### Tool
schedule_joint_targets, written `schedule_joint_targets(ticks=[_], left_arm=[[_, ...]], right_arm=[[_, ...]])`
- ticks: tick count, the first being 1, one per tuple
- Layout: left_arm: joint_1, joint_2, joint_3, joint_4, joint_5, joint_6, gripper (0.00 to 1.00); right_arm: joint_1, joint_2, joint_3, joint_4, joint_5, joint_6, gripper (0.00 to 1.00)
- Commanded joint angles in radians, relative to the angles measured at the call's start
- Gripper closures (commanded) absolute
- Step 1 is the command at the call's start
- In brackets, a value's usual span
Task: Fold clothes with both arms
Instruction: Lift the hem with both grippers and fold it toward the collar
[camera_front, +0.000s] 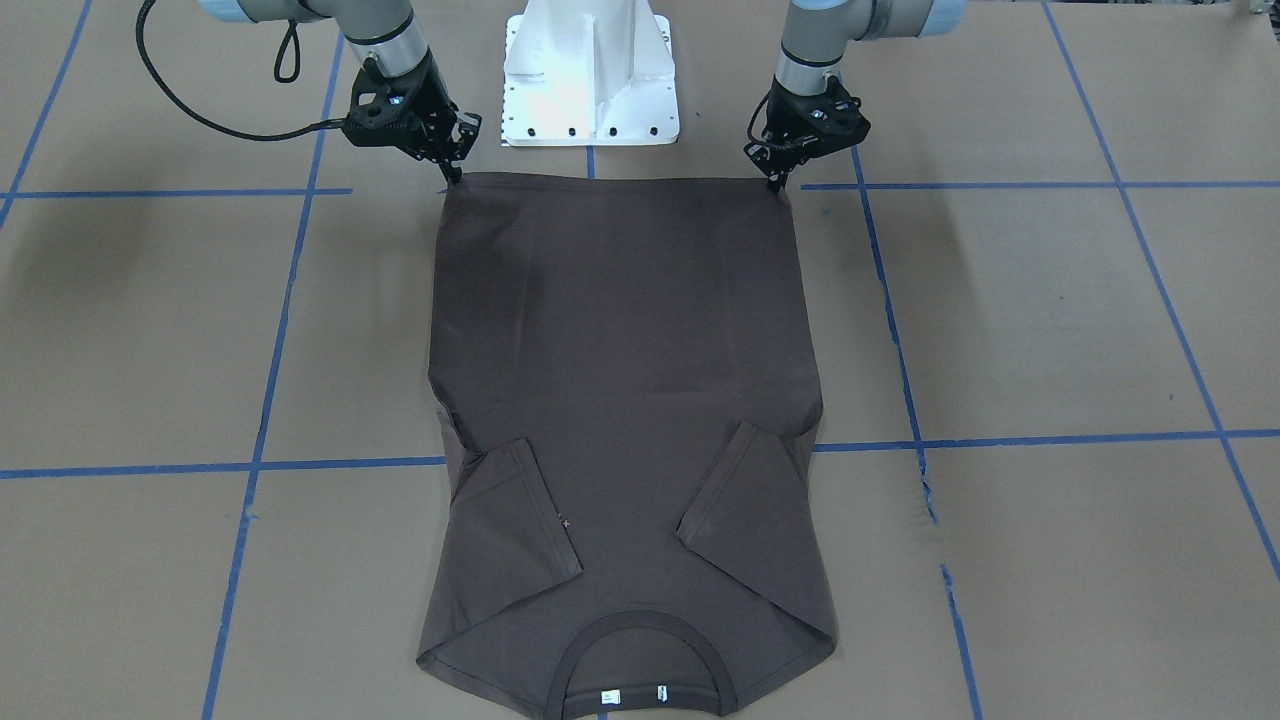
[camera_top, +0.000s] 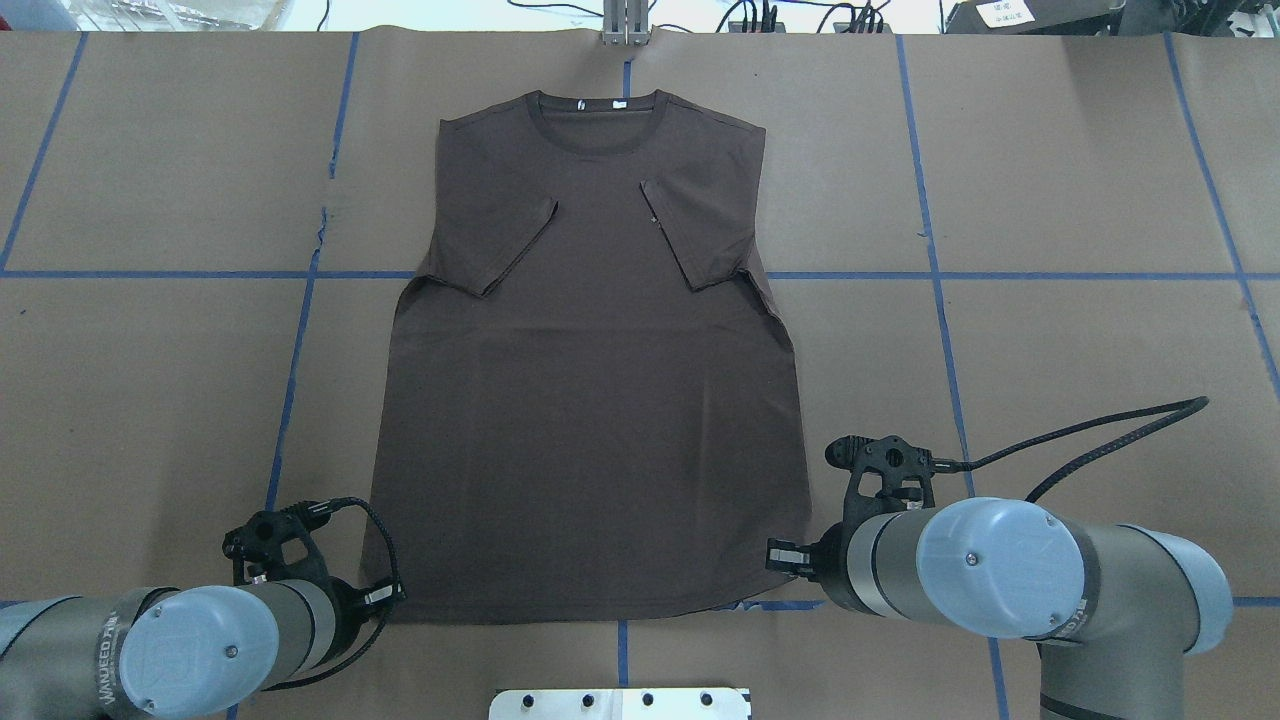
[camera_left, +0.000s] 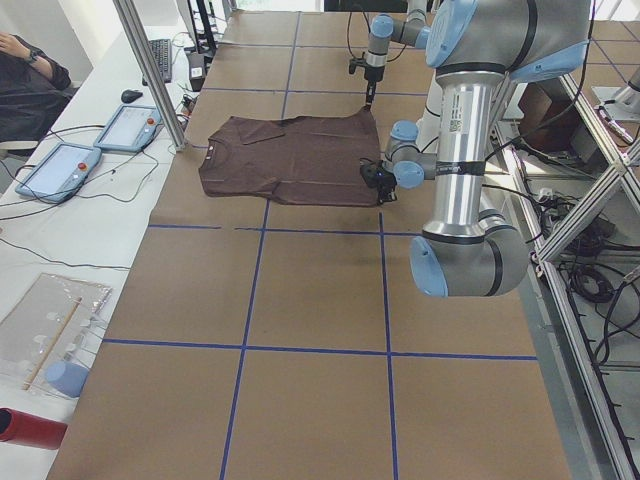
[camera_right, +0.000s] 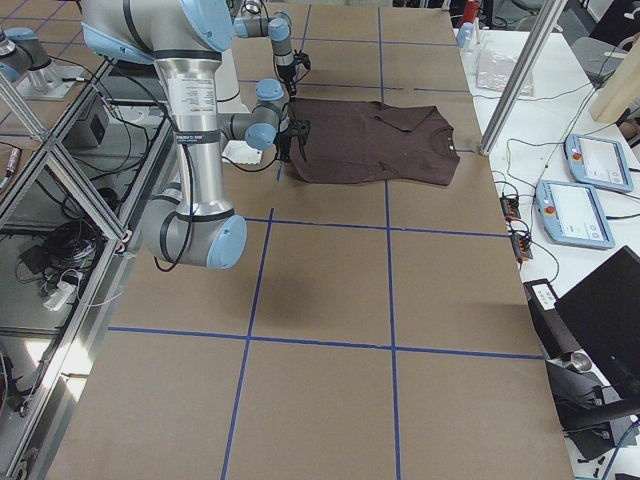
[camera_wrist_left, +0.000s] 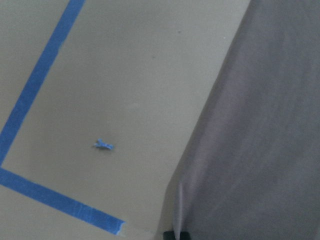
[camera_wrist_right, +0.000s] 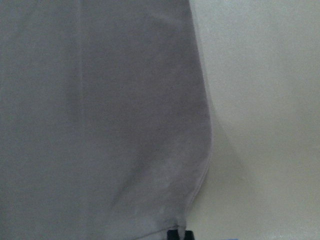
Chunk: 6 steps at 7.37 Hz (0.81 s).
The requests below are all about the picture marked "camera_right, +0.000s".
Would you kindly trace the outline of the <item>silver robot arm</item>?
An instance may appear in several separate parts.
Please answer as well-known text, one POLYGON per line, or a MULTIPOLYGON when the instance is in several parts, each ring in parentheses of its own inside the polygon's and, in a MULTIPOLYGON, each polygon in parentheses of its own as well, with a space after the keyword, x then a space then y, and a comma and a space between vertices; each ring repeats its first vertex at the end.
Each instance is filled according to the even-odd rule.
POLYGON ((305 145, 310 123, 296 118, 298 66, 309 56, 291 45, 285 11, 243 8, 233 17, 225 1, 86 1, 84 39, 96 54, 154 66, 165 93, 178 165, 177 178, 147 204, 142 218, 147 249, 157 262, 229 269, 246 245, 247 224, 225 197, 226 144, 245 141, 280 155, 305 145), (232 38, 270 40, 276 78, 256 85, 250 112, 222 113, 220 69, 233 65, 232 38))
POLYGON ((310 56, 303 50, 296 50, 292 44, 292 22, 288 13, 277 11, 273 15, 249 12, 233 20, 235 34, 239 38, 269 39, 272 48, 273 67, 276 78, 283 84, 288 95, 297 96, 299 67, 311 71, 310 56))

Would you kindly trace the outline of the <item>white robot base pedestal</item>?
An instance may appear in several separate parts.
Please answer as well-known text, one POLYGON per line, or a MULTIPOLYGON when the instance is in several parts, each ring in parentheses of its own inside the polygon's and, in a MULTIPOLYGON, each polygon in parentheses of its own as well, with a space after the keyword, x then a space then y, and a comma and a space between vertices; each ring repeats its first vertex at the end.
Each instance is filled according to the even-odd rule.
MULTIPOLYGON (((231 23, 231 15, 226 1, 213 1, 214 34, 222 34, 224 44, 231 44, 232 29, 227 27, 231 23)), ((262 152, 251 148, 243 140, 233 140, 228 132, 223 131, 223 115, 248 113, 243 103, 238 84, 234 58, 231 47, 221 52, 221 65, 215 73, 215 88, 217 95, 218 125, 220 133, 220 149, 222 160, 238 166, 240 169, 251 170, 258 166, 262 159, 262 152)))

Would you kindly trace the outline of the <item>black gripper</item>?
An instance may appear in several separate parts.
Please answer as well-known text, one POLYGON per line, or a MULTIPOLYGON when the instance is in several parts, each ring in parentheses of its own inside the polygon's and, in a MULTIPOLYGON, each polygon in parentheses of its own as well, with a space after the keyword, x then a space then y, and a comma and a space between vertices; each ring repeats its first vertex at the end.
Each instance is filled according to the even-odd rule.
POLYGON ((299 75, 299 68, 302 67, 305 72, 311 70, 311 60, 308 54, 303 51, 293 50, 285 55, 277 56, 277 75, 282 83, 286 83, 286 89, 291 98, 297 95, 296 82, 302 79, 299 75))
POLYGON ((311 130, 311 122, 309 120, 290 120, 288 126, 280 131, 276 136, 277 160, 284 163, 290 163, 291 157, 288 151, 291 148, 291 142, 296 139, 298 146, 303 149, 307 143, 311 130))

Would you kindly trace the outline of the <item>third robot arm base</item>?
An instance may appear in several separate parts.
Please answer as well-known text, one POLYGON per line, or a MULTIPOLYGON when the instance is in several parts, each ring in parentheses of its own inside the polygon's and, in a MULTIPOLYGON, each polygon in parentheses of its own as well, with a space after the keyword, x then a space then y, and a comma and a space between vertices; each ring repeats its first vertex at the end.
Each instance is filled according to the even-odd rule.
POLYGON ((84 72, 82 66, 57 64, 33 30, 1 30, 1 73, 23 98, 61 101, 84 72))

